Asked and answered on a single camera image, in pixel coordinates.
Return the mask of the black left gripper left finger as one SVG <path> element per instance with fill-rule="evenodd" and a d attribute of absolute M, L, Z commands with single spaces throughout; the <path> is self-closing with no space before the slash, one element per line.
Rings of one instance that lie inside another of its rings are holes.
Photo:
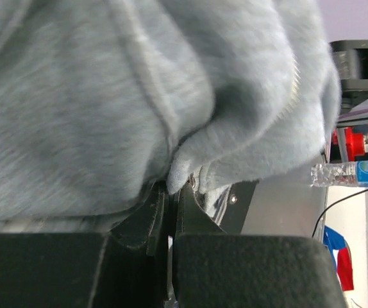
<path fill-rule="evenodd" d="M 0 307 L 162 307 L 168 197 L 155 185 L 123 222 L 0 232 Z"/>

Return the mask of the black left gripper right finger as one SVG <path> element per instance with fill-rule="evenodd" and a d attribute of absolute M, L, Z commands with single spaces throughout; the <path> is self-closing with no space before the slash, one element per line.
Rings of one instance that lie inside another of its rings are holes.
<path fill-rule="evenodd" d="M 180 307 L 345 307 L 329 251 L 307 237 L 224 233 L 193 188 L 178 201 L 172 246 Z"/>

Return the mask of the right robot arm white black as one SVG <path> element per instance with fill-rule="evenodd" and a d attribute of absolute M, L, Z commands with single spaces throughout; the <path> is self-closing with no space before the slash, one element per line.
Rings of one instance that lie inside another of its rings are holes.
<path fill-rule="evenodd" d="M 346 114 L 368 99 L 368 39 L 338 40 L 330 46 L 341 84 L 340 113 Z"/>

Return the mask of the grey zip-up jacket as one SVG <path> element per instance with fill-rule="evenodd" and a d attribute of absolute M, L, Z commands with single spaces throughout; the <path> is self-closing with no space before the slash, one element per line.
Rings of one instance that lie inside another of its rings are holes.
<path fill-rule="evenodd" d="M 340 97 L 315 1 L 0 1 L 0 221 L 212 203 L 320 154 Z"/>

